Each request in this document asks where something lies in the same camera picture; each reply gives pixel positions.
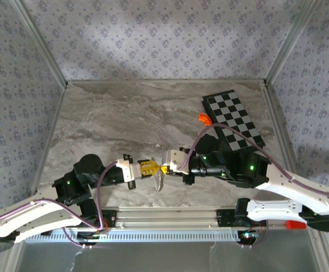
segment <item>gray marble table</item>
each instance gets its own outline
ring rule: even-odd
[[[82,156],[95,153],[104,165],[122,154],[134,160],[154,157],[169,148],[189,147],[204,124],[198,121],[202,96],[235,90],[263,137],[265,149],[283,164],[259,82],[117,82],[72,83],[64,95],[53,140],[39,183],[44,188],[71,171]],[[258,191],[239,189],[216,178],[197,178],[185,186],[166,177],[161,192],[155,180],[102,189],[103,206],[233,206]]]

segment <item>patterned wallpaper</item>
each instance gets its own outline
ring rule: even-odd
[[[30,194],[60,94],[19,17],[0,0],[0,207]]]
[[[66,80],[264,78],[302,0],[24,0]]]
[[[298,172],[329,184],[329,0],[314,13],[274,88],[298,156]]]

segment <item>robotic arm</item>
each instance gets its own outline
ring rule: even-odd
[[[289,200],[257,201],[241,198],[235,209],[216,211],[219,227],[249,227],[264,220],[294,220],[306,223],[316,230],[329,232],[329,186],[316,184],[287,172],[288,179],[266,157],[254,152],[233,152],[215,137],[204,135],[196,144],[196,151],[180,148],[163,154],[162,164],[154,160],[133,162],[130,155],[118,159],[116,165],[106,169],[94,154],[84,156],[74,164],[71,172],[54,181],[52,187],[34,196],[0,210],[0,252],[32,235],[68,226],[90,226],[97,230],[99,215],[91,198],[100,186],[127,183],[136,187],[136,180],[160,173],[182,177],[192,185],[195,177],[217,177],[240,188],[257,188],[282,195]],[[102,211],[106,222],[113,215]]]

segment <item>checkerboard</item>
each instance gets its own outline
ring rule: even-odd
[[[244,109],[241,101],[234,90],[204,96],[203,105],[206,113],[211,118],[212,123],[222,123],[241,132],[244,136],[258,144],[265,146],[258,130],[251,121],[248,113]],[[243,150],[245,148],[254,149],[251,144],[230,130],[216,127],[218,137],[226,139],[231,150]]]

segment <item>cable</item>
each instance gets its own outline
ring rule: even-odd
[[[115,160],[105,168],[105,170],[103,171],[103,173],[100,175],[98,179],[98,184],[96,185],[96,208],[98,210],[99,222],[100,222],[100,227],[98,229],[99,231],[104,229],[104,218],[103,218],[101,200],[100,200],[100,187],[102,185],[102,181],[106,173],[109,171],[110,168],[112,168],[116,164],[117,161]]]
[[[104,225],[105,222],[104,222],[104,218],[103,218],[103,213],[102,213],[102,208],[100,207],[100,186],[102,184],[102,181],[103,181],[103,178],[104,176],[106,175],[106,173],[109,171],[110,168],[112,168],[114,165],[116,164],[116,161],[113,161],[111,164],[109,164],[105,170],[102,172],[102,174],[100,175],[99,179],[98,179],[98,185],[96,187],[96,199],[97,199],[97,204],[96,204],[96,208],[98,210],[98,217],[99,217],[99,222],[100,222],[100,226],[97,227],[93,224],[91,224],[90,222],[86,221],[85,219],[81,218],[78,214],[74,213],[73,211],[71,211],[67,206],[65,206],[64,204],[60,203],[60,202],[57,202],[53,199],[40,199],[40,200],[35,200],[35,201],[31,201],[30,203],[27,203],[25,205],[22,205],[18,208],[15,208],[13,209],[12,211],[9,211],[5,214],[2,214],[0,215],[0,220],[8,217],[8,216],[11,216],[11,215],[14,215],[14,214],[17,214],[19,213],[20,211],[23,211],[25,210],[26,208],[28,207],[31,207],[32,205],[35,205],[35,204],[40,204],[40,203],[52,203],[52,204],[55,204],[55,205],[59,205],[63,210],[67,211],[71,216],[81,220],[81,222],[83,222],[85,225],[91,227],[91,228],[94,228],[98,231],[102,231],[104,229]]]
[[[80,248],[84,248],[85,246],[84,245],[81,245],[77,242],[75,242],[73,239],[71,239],[71,237],[68,235],[68,233],[66,232],[66,229],[65,227],[64,228],[61,228],[62,231],[64,232],[66,238],[73,244],[73,245],[76,245],[77,247],[80,247]]]
[[[191,154],[193,153],[193,151],[196,148],[197,143],[199,142],[199,140],[201,139],[202,136],[205,135],[205,133],[211,129],[211,128],[215,128],[215,127],[221,127],[224,129],[229,129],[232,133],[242,137],[245,141],[247,141],[248,143],[250,143],[252,146],[254,146],[257,150],[259,150],[261,153],[263,153],[277,168],[278,170],[290,181],[290,182],[294,182],[295,184],[297,184],[299,187],[302,187],[308,191],[311,191],[313,193],[318,193],[321,194],[323,196],[327,196],[329,197],[329,193],[328,192],[324,192],[322,190],[318,190],[315,188],[312,188],[310,186],[307,186],[303,183],[301,183],[300,181],[296,180],[294,177],[292,177],[277,161],[275,161],[275,159],[273,157],[271,157],[267,152],[265,152],[260,146],[258,146],[256,143],[254,143],[252,140],[248,139],[247,137],[245,137],[242,133],[238,132],[237,130],[233,129],[232,127],[229,127],[227,125],[224,124],[212,124],[208,127],[206,127],[203,131],[200,132],[199,136],[197,136],[197,138],[195,139],[193,145],[191,146],[188,155],[185,159],[185,161],[183,162],[183,164],[178,168],[178,170],[182,170],[189,162],[190,158],[191,158]]]
[[[261,232],[263,231],[263,227],[261,226],[260,223],[258,223],[259,227],[260,227],[260,231],[259,231],[259,234],[261,234]]]
[[[264,234],[263,238],[258,243],[255,243],[255,244],[252,244],[252,245],[244,245],[244,244],[240,244],[240,245],[242,247],[253,248],[253,247],[256,247],[256,246],[264,243],[266,241],[268,235],[269,235],[269,223],[268,223],[267,220],[265,221],[265,225],[267,226],[266,229],[265,229],[265,234]]]

